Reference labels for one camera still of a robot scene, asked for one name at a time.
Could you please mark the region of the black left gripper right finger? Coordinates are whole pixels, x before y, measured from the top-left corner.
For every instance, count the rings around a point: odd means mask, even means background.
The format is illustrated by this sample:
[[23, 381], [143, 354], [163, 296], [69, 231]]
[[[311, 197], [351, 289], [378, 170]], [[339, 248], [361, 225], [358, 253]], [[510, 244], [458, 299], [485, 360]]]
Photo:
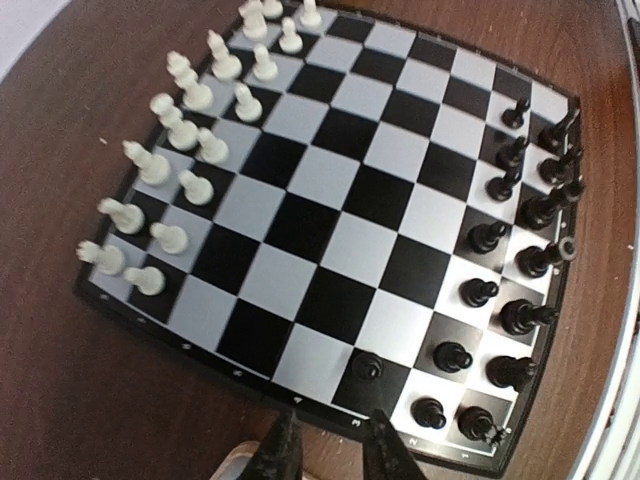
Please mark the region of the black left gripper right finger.
[[382, 410], [365, 424], [363, 479], [424, 480], [425, 475]]

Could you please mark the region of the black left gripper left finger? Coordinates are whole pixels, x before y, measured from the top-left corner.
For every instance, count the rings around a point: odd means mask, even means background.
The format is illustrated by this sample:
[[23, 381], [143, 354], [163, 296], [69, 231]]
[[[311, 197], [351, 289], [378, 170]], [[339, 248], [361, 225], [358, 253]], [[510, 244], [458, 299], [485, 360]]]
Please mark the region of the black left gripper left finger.
[[240, 480], [302, 480], [302, 431], [296, 412], [282, 412], [239, 476]]

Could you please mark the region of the black pawn off rank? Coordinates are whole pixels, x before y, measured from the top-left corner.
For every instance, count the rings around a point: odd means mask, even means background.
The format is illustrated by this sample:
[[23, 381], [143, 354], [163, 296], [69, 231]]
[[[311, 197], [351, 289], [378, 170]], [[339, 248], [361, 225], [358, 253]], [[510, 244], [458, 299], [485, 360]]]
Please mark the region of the black pawn off rank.
[[351, 370], [356, 379], [362, 382], [372, 382], [383, 375], [384, 363], [377, 354], [363, 351], [354, 356]]

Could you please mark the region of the black piece back rank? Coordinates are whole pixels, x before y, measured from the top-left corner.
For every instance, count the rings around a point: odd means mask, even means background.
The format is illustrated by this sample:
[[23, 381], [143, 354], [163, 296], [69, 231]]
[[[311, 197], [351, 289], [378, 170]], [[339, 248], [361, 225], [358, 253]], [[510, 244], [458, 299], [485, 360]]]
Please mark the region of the black piece back rank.
[[559, 310], [552, 306], [535, 306], [526, 299], [506, 303], [499, 314], [503, 329], [511, 335], [525, 335], [536, 326], [548, 326], [559, 318]]
[[508, 433], [494, 423], [489, 411], [479, 406], [466, 408], [457, 420], [461, 434], [470, 441], [481, 441], [491, 446], [501, 445]]
[[487, 379], [498, 388], [513, 388], [520, 393], [537, 372], [538, 365], [530, 357], [497, 356], [485, 367]]

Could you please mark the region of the black king chess piece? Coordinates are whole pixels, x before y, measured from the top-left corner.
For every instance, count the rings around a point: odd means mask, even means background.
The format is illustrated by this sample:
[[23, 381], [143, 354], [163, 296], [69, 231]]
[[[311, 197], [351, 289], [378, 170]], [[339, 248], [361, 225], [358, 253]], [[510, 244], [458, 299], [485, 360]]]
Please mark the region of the black king chess piece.
[[563, 237], [555, 243], [549, 243], [544, 249], [530, 246], [516, 255], [516, 265], [520, 272], [529, 278], [541, 278], [550, 266], [564, 261], [572, 261], [577, 255], [573, 237]]

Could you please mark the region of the black and grey chessboard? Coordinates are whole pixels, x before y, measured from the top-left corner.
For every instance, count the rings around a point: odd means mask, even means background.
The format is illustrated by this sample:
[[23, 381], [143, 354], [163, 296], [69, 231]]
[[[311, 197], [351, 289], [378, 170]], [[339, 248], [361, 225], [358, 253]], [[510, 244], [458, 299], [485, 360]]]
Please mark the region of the black and grey chessboard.
[[[281, 23], [267, 23], [264, 45], [277, 77], [257, 80], [254, 44], [234, 18], [224, 40], [242, 64], [241, 81], [261, 103], [242, 121], [234, 86], [218, 80], [212, 58], [197, 71], [213, 92], [210, 108], [184, 117], [229, 149], [225, 162], [204, 163], [197, 150], [171, 145], [156, 126], [145, 147], [165, 157], [174, 177], [146, 184], [130, 170], [117, 191], [148, 223], [179, 226], [187, 250], [165, 252], [147, 229], [134, 235], [103, 219], [100, 245], [119, 248], [133, 268], [164, 276], [154, 296], [119, 276], [84, 265], [77, 294], [203, 367], [271, 400], [302, 420], [360, 439], [371, 411], [383, 410], [419, 459], [489, 478], [503, 476], [535, 399], [538, 381], [520, 392], [498, 388], [485, 367], [497, 356], [544, 365], [556, 322], [525, 335], [507, 333], [502, 307], [526, 299], [560, 309], [567, 264], [541, 278], [523, 275], [516, 255], [575, 235], [577, 208], [531, 230], [522, 203], [547, 195], [537, 166], [552, 153], [538, 135], [578, 107], [578, 97], [536, 74], [416, 25], [365, 11], [318, 9], [316, 27], [299, 25], [303, 48], [279, 46]], [[511, 129], [502, 113], [522, 97], [531, 106]], [[507, 170], [500, 148], [529, 139], [521, 180], [504, 202], [486, 184]], [[176, 176], [188, 170], [213, 187], [210, 202], [190, 203]], [[474, 252], [479, 224], [502, 221], [496, 249]], [[473, 308], [459, 287], [480, 278], [499, 293]], [[434, 349], [457, 342], [473, 357], [457, 373], [439, 370]], [[359, 352], [377, 354], [383, 375], [356, 379]], [[412, 403], [438, 400], [446, 425], [419, 426]], [[470, 441], [458, 429], [472, 406], [508, 433], [501, 445]]]

